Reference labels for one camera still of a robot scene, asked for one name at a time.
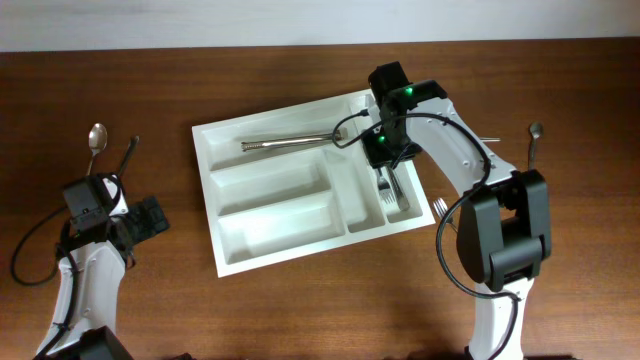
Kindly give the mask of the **silver fork short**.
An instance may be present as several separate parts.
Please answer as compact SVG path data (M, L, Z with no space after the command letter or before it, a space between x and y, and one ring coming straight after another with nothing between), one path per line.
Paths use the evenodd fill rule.
M377 187L379 196L382 201L386 204L393 204L396 202L394 189L389 182L389 180L385 177L384 172L381 168L376 169L377 173Z

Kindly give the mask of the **silver fork long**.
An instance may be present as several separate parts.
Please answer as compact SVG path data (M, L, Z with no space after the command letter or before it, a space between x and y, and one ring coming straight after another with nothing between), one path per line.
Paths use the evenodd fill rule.
M437 198L435 201L432 202L432 206L433 206L433 209L436 212L436 215L440 219L443 219L444 216L446 215L447 211L448 211L448 206L447 206L446 202L444 201L444 199L443 198ZM449 218L446 221L446 223L451 227L451 229L454 232L458 232L458 228L454 224L454 221L453 221L452 218Z

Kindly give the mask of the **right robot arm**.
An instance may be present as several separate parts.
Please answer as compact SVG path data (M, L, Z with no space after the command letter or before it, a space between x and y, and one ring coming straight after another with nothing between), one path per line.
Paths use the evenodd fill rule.
M459 195L440 220L436 253L443 254L448 220L459 216L458 258L474 285L453 284L476 300L469 359L521 359L526 299L551 254L548 187L535 169L505 162L459 117L435 81L412 83L397 62L368 77L373 126L361 136L375 169L395 169L426 152Z

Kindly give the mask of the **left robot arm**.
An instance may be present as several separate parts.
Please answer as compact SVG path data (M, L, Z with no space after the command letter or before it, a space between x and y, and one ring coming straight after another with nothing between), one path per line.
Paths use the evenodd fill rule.
M115 173L64 188L70 218L56 244L61 275L54 315L37 359L129 359L115 335L120 283L135 266L134 247L168 230L154 196L129 205Z

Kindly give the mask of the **silver spoon far left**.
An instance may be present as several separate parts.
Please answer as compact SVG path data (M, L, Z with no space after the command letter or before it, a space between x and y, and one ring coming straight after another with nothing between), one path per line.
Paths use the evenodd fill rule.
M102 152L108 142L108 132L106 127L101 123L95 123L89 132L88 146L91 151L91 159L86 171L86 175L89 176L92 172L93 164L97 155Z

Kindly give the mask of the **white plastic cutlery tray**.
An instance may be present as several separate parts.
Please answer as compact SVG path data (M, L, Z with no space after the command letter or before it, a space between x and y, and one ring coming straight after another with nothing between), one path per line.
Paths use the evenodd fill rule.
M410 162L396 169L408 199L402 210L381 199L360 144L241 149L244 142L329 133L373 104L362 90L193 127L219 276L434 224Z

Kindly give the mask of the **small dark-handled spoon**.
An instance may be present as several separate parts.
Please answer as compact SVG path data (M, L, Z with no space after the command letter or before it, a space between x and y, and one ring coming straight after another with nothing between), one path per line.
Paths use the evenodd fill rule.
M527 166L529 170L533 170L535 168L537 142L544 133L543 124L540 122L533 122L530 124L528 131L530 135L530 142L528 148Z

